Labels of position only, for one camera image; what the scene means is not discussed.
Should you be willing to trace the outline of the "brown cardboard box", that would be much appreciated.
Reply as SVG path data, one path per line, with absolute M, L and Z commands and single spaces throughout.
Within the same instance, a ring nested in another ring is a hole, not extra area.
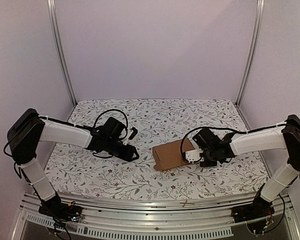
M 155 160 L 154 170 L 165 171 L 189 164 L 182 157 L 181 142 L 180 139 L 152 148 L 152 156 Z

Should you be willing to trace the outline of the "left robot arm white sleeve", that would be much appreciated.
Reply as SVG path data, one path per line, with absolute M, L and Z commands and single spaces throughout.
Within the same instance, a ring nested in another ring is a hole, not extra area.
M 75 125 L 39 115 L 34 108 L 27 109 L 7 133 L 8 156 L 19 167 L 41 201 L 48 201 L 57 194 L 37 160 L 40 142 L 53 142 L 81 147 L 87 150 L 92 137 L 121 141 L 127 136 L 128 124 L 109 117 L 103 125 Z

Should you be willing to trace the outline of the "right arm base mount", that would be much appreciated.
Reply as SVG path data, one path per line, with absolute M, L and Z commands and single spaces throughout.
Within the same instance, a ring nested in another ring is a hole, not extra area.
M 235 223 L 246 222 L 270 216 L 275 213 L 271 202 L 252 202 L 231 208 L 231 216 Z

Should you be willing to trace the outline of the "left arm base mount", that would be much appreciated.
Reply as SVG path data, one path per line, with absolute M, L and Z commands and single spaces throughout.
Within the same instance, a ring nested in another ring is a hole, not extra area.
M 76 205 L 74 201 L 63 203 L 58 196 L 55 196 L 48 201 L 43 200 L 38 212 L 62 222 L 77 222 L 82 216 L 83 208 Z

